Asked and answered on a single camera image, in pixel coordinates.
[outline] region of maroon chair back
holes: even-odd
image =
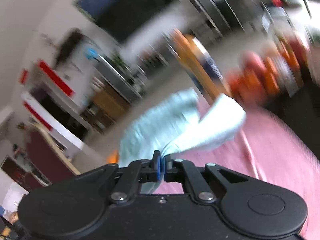
[[[36,178],[30,172],[26,173],[24,177],[24,183],[30,190],[43,187],[43,185],[39,181],[37,181]]]
[[[26,150],[30,161],[51,183],[75,176],[39,130],[30,129],[28,131]]]

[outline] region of pink surface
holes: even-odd
[[[203,114],[208,107],[202,102],[199,110]],[[296,192],[308,206],[308,218],[300,234],[307,240],[319,240],[319,161],[276,116],[260,108],[245,111],[247,120],[233,141],[211,151],[191,150],[176,157],[190,160],[200,167],[217,163]],[[183,193],[179,183],[163,182],[155,191],[155,194],[175,193]]]

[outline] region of silver screw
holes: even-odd
[[[198,197],[202,200],[212,200],[214,199],[214,195],[211,192],[201,192]]]
[[[167,201],[166,201],[166,199],[165,199],[164,197],[162,197],[161,199],[159,199],[158,203],[160,203],[160,204],[166,204]]]
[[[114,192],[111,194],[111,199],[116,201],[123,201],[127,198],[127,194],[123,192]]]

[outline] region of bolt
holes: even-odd
[[[201,192],[198,197],[202,200],[213,200],[214,195],[211,192]]]
[[[123,192],[114,192],[111,194],[111,199],[116,201],[123,201],[127,198],[127,194]]]
[[[160,204],[166,204],[167,201],[166,201],[166,199],[165,199],[164,197],[161,197],[161,199],[159,199],[158,203],[160,203]]]

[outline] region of black screen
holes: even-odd
[[[79,0],[77,6],[122,42],[173,0]]]

